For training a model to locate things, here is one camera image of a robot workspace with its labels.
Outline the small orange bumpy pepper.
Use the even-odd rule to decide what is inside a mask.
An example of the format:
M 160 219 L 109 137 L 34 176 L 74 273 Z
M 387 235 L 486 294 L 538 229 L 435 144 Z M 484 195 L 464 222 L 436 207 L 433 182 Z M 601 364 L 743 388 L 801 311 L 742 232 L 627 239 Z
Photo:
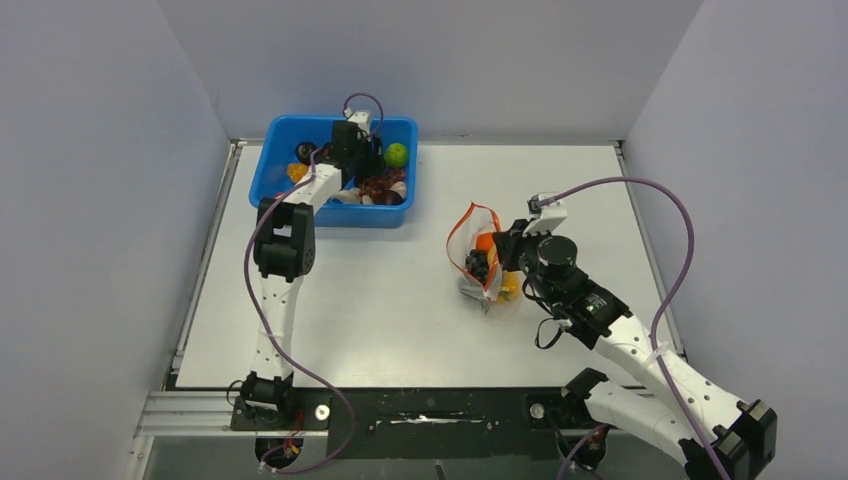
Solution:
M 290 163 L 287 165 L 286 174 L 293 184 L 299 183 L 310 171 L 310 167 L 303 163 Z

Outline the white mushroom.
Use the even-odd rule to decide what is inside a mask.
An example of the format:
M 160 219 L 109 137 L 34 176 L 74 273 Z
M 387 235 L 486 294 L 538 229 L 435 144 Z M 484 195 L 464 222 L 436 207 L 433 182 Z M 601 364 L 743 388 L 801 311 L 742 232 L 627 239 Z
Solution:
M 374 203 L 368 194 L 358 188 L 340 190 L 334 193 L 331 199 L 347 205 L 372 205 Z

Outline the yellow bumpy pepper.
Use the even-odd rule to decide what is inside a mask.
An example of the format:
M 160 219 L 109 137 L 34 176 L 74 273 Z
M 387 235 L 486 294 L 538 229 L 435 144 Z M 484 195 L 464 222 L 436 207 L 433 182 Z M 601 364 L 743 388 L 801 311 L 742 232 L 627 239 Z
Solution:
M 522 277 L 519 272 L 505 271 L 498 289 L 498 303 L 513 302 L 522 295 Z

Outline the green custard apple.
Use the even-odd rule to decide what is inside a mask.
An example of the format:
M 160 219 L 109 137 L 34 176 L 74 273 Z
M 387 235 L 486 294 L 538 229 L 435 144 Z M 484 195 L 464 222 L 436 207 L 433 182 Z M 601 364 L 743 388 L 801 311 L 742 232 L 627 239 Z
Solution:
M 390 144 L 384 152 L 386 167 L 389 169 L 404 169 L 410 158 L 408 148 L 402 143 Z

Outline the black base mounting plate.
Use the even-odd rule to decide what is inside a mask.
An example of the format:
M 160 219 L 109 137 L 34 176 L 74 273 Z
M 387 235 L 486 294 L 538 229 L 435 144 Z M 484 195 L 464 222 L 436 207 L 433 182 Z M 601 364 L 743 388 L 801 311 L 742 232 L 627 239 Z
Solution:
M 271 446 L 316 437 L 338 460 L 556 460 L 564 444 L 597 424 L 555 387 L 355 388 L 344 395 L 298 388 L 282 412 L 236 398 L 230 427 Z

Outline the black grape bunch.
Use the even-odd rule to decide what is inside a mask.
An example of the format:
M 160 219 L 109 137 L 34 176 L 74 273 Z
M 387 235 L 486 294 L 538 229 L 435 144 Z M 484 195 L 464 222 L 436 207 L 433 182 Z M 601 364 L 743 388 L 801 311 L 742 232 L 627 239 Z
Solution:
M 466 255 L 465 270 L 481 285 L 485 285 L 487 283 L 489 269 L 490 264 L 488 254 L 480 250 L 472 249 Z

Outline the dark eggplant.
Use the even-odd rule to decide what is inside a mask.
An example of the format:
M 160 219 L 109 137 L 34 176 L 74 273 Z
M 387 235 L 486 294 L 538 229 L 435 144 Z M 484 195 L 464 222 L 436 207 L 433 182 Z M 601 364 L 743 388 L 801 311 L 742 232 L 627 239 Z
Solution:
M 312 159 L 312 154 L 317 150 L 317 145 L 313 142 L 300 142 L 295 147 L 295 156 L 297 160 L 304 164 L 309 165 Z

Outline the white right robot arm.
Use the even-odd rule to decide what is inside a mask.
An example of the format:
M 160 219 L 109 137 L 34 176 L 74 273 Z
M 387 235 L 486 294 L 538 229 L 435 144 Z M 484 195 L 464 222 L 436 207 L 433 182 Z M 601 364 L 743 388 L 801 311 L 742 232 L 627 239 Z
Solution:
M 566 420 L 625 430 L 676 460 L 691 479 L 756 478 L 776 454 L 776 412 L 762 400 L 727 392 L 654 341 L 622 300 L 578 268 L 571 239 L 526 234 L 526 224 L 518 220 L 494 234 L 500 265 L 524 274 L 532 299 L 562 322 L 564 333 L 650 394 L 634 394 L 586 368 L 564 388 Z

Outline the blue plastic bin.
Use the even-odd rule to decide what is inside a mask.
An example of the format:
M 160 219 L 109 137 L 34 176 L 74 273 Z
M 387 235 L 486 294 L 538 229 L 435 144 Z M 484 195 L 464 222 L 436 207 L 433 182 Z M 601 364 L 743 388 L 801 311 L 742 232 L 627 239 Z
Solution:
M 293 186 L 287 166 L 297 161 L 295 147 L 303 141 L 322 145 L 331 140 L 332 115 L 281 115 L 267 129 L 258 166 L 249 190 L 249 202 L 258 207 L 261 199 L 273 197 Z M 418 125 L 404 116 L 388 116 L 379 129 L 385 146 L 404 145 L 409 152 L 406 165 L 407 197 L 399 205 L 353 205 L 335 200 L 315 213 L 318 227 L 398 228 L 415 198 Z

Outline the red grape bunch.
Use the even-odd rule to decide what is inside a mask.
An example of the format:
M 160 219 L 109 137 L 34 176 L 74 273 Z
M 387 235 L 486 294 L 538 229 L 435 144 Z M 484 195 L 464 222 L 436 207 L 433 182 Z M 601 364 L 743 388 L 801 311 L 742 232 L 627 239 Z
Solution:
M 360 190 L 368 194 L 374 201 L 374 197 L 385 190 L 390 190 L 390 187 L 398 181 L 406 183 L 407 172 L 403 169 L 390 169 L 383 175 L 371 177 L 365 180 L 360 186 Z

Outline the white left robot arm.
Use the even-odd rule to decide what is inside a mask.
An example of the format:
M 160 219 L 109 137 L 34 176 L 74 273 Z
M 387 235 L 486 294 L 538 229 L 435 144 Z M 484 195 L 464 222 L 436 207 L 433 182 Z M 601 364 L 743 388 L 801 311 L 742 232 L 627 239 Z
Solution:
M 251 264 L 260 277 L 259 293 L 246 283 L 260 320 L 256 354 L 239 393 L 246 412 L 268 410 L 285 425 L 299 419 L 293 386 L 296 365 L 286 351 L 291 348 L 297 296 L 316 258 L 315 213 L 379 164 L 373 136 L 371 122 L 362 115 L 335 120 L 330 141 L 312 151 L 302 178 L 259 203 L 244 261 L 245 278 L 250 278 Z

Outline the clear zip top bag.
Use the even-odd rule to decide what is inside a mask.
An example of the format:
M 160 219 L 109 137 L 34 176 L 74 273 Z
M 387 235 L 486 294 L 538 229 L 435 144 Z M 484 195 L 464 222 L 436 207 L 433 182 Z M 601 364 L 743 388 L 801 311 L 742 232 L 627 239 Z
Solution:
M 521 298 L 521 275 L 505 271 L 499 263 L 494 234 L 500 232 L 497 213 L 472 202 L 445 242 L 459 294 L 484 314 L 506 310 Z

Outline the dark purple passion fruit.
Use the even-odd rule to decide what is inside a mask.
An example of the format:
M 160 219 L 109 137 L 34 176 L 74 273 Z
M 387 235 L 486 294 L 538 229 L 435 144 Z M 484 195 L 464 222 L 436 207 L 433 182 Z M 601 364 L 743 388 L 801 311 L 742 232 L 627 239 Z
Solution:
M 404 197 L 395 190 L 385 190 L 374 197 L 374 203 L 378 205 L 397 206 L 404 201 Z

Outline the orange fruit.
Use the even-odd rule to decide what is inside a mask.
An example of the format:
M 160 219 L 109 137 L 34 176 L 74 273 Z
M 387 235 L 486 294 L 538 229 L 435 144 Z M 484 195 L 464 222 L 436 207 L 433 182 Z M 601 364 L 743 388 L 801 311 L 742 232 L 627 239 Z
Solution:
M 480 233 L 475 239 L 475 249 L 488 254 L 492 250 L 496 250 L 493 232 Z

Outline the small white garlic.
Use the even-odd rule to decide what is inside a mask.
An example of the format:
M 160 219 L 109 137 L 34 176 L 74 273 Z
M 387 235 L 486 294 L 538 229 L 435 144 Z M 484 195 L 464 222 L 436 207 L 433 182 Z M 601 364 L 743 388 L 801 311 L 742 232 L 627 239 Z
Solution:
M 390 190 L 391 190 L 391 191 L 393 191 L 393 192 L 395 192 L 395 193 L 397 193 L 397 194 L 398 194 L 398 196 L 399 196 L 402 200 L 405 200 L 405 199 L 407 198 L 407 194 L 408 194 L 408 187 L 407 187 L 407 184 L 406 184 L 405 182 L 402 182 L 402 181 L 395 182 L 395 183 L 394 183 L 394 184 L 390 187 Z

